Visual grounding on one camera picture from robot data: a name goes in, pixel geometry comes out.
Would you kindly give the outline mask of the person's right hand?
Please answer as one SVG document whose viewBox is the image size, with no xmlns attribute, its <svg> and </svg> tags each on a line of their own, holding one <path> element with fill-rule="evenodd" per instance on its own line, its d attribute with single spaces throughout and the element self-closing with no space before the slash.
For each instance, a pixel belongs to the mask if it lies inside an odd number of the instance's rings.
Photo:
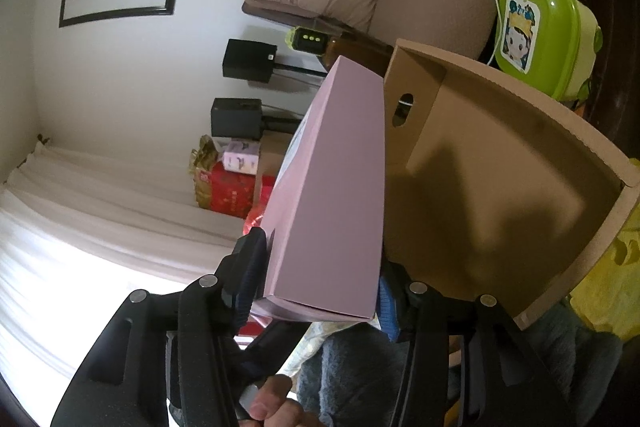
<svg viewBox="0 0 640 427">
<path fill-rule="evenodd" d="M 313 413 L 307 412 L 295 400 L 288 399 L 292 379 L 274 375 L 266 379 L 250 405 L 250 418 L 240 426 L 250 427 L 324 427 Z"/>
</svg>

